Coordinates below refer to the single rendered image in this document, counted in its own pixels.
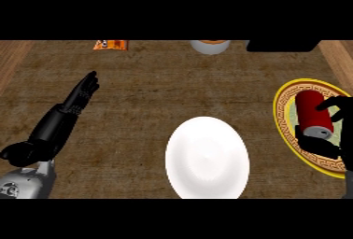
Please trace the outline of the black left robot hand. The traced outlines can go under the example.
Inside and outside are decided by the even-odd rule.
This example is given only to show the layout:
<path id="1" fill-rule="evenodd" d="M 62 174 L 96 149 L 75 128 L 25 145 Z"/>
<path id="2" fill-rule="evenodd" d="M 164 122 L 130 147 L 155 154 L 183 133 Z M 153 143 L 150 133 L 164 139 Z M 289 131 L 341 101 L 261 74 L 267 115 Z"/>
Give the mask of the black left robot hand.
<path id="1" fill-rule="evenodd" d="M 52 107 L 38 121 L 28 140 L 9 145 L 0 151 L 0 158 L 7 160 L 10 165 L 25 167 L 54 158 L 97 89 L 96 72 L 91 71 L 77 83 L 65 101 Z"/>

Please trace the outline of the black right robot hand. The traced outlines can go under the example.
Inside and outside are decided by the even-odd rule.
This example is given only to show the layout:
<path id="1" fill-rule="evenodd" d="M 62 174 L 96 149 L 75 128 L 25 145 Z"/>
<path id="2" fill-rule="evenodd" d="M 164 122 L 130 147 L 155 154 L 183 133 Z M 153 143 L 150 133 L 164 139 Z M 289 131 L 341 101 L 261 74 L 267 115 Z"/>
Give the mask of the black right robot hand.
<path id="1" fill-rule="evenodd" d="M 342 159 L 345 194 L 344 199 L 353 199 L 353 97 L 332 96 L 316 106 L 317 110 L 325 110 L 335 106 L 340 111 L 331 117 L 331 121 L 342 122 L 341 141 L 335 146 L 331 142 L 301 133 L 300 126 L 295 126 L 295 137 L 300 148 L 309 153 L 314 153 L 326 158 Z"/>

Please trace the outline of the red can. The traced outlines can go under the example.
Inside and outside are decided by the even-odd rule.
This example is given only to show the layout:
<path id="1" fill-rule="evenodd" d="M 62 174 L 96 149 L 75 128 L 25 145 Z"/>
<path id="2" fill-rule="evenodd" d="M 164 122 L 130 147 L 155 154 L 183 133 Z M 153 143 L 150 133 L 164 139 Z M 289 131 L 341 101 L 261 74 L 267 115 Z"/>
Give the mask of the red can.
<path id="1" fill-rule="evenodd" d="M 317 91 L 301 91 L 295 96 L 297 117 L 301 133 L 319 139 L 328 139 L 334 133 L 334 125 L 328 110 L 319 110 L 323 96 Z"/>

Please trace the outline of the yellow patterned plate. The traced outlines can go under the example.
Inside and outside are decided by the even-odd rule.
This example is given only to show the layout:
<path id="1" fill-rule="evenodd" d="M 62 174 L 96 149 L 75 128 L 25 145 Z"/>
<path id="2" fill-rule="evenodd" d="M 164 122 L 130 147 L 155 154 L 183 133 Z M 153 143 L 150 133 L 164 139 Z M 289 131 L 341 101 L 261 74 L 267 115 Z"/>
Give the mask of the yellow patterned plate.
<path id="1" fill-rule="evenodd" d="M 298 145 L 295 126 L 298 125 L 295 96 L 300 91 L 317 91 L 323 98 L 331 96 L 350 96 L 350 94 L 331 83 L 300 78 L 288 81 L 279 88 L 273 100 L 273 118 L 283 142 L 304 163 L 323 174 L 344 178 L 342 159 L 332 160 L 323 156 L 306 152 Z"/>

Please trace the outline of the white plate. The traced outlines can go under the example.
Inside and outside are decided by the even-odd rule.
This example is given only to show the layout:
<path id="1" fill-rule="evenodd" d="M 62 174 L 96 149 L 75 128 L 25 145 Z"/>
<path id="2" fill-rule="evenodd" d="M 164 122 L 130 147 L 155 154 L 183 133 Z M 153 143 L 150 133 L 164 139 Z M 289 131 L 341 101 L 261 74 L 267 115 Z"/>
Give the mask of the white plate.
<path id="1" fill-rule="evenodd" d="M 187 119 L 165 148 L 167 177 L 182 199 L 236 199 L 249 176 L 246 147 L 236 130 L 213 117 Z"/>

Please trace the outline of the orange packet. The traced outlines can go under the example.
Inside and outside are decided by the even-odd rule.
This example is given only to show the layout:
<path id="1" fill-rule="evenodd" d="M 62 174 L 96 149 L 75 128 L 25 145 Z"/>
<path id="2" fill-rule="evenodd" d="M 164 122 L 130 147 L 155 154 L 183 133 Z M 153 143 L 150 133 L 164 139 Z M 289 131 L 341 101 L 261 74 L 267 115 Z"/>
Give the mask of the orange packet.
<path id="1" fill-rule="evenodd" d="M 128 41 L 127 40 L 97 40 L 93 46 L 93 50 L 115 49 L 127 50 Z"/>

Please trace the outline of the white cylindrical container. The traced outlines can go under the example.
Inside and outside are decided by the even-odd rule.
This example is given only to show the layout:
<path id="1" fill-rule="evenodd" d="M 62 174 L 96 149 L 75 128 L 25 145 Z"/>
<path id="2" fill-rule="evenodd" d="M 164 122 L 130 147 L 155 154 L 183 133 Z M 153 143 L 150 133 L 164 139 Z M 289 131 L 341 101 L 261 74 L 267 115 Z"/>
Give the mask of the white cylindrical container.
<path id="1" fill-rule="evenodd" d="M 223 53 L 230 45 L 229 40 L 217 40 L 217 41 L 210 41 L 210 40 L 192 40 L 190 45 L 195 49 L 202 54 L 207 55 L 215 55 Z"/>

